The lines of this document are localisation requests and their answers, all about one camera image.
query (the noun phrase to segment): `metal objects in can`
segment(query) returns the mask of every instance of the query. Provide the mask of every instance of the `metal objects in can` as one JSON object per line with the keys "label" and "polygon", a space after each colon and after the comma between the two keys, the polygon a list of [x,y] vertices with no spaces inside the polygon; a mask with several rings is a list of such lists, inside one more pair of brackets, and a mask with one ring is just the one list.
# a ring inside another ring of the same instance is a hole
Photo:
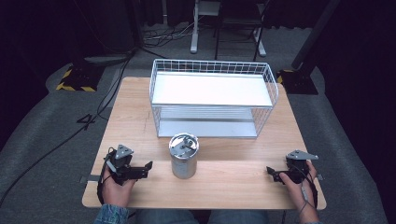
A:
{"label": "metal objects in can", "polygon": [[197,169],[198,138],[190,133],[178,133],[169,142],[172,172],[180,179],[187,179]]}

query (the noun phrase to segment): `black chair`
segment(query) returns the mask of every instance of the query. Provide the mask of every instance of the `black chair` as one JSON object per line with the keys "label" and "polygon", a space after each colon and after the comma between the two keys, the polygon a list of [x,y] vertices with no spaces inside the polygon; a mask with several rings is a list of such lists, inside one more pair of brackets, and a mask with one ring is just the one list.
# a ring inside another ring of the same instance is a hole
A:
{"label": "black chair", "polygon": [[[268,0],[221,0],[219,7],[218,21],[215,29],[216,36],[216,53],[215,60],[218,59],[219,42],[251,43],[250,38],[255,43],[255,52],[253,61],[256,61],[262,39],[263,15],[264,10],[260,12],[258,4],[266,6]],[[244,40],[226,40],[220,39],[220,31],[223,29],[233,30],[251,30],[247,39]]]}

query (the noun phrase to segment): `person's left hand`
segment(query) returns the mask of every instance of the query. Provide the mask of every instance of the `person's left hand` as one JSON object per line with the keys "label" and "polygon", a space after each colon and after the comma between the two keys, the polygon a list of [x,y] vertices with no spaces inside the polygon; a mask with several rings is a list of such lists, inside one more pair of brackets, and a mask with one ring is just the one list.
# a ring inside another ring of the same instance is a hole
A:
{"label": "person's left hand", "polygon": [[[104,178],[110,176],[108,167],[105,168]],[[112,177],[109,177],[103,184],[102,195],[105,203],[119,207],[127,207],[131,197],[132,188],[136,180],[127,180],[123,185],[117,184]]]}

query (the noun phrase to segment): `hand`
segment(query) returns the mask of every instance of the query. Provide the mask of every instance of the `hand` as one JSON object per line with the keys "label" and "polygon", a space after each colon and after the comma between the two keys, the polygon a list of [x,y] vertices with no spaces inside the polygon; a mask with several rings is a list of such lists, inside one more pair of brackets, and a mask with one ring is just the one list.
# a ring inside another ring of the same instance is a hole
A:
{"label": "hand", "polygon": [[[307,161],[306,164],[309,167],[308,178],[313,182],[317,176],[317,170],[311,162]],[[314,195],[311,187],[309,186],[308,180],[305,179],[301,184],[295,184],[285,173],[280,173],[279,176],[288,188],[290,198],[296,206],[297,211],[300,212],[300,222],[305,223],[319,221],[317,210],[313,206]],[[304,198],[303,189],[305,190],[305,195],[308,199],[307,201]]]}
{"label": "hand", "polygon": [[103,175],[106,181],[104,182],[102,189],[102,195],[105,203],[119,207],[128,206],[132,188],[134,187],[136,180],[127,180],[121,186],[117,184],[111,176],[109,176],[110,172],[108,171],[108,167],[106,167]]}

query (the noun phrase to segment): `person's arm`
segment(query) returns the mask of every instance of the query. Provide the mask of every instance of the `person's arm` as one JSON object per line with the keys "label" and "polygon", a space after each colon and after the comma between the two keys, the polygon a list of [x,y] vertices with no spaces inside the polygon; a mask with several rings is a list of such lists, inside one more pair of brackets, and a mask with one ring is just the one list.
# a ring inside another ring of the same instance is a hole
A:
{"label": "person's arm", "polygon": [[[311,162],[307,161],[306,163],[310,170],[308,178],[312,177],[312,181],[314,181],[317,170]],[[288,188],[290,198],[299,212],[300,223],[321,223],[314,206],[314,196],[308,180],[305,179],[301,184],[295,184],[286,174],[281,173],[279,176]]]}
{"label": "person's arm", "polygon": [[122,186],[117,184],[110,176],[108,167],[106,167],[102,190],[105,203],[102,205],[101,210],[93,223],[127,223],[129,210],[126,207],[128,206],[135,182],[135,180],[127,180]]}

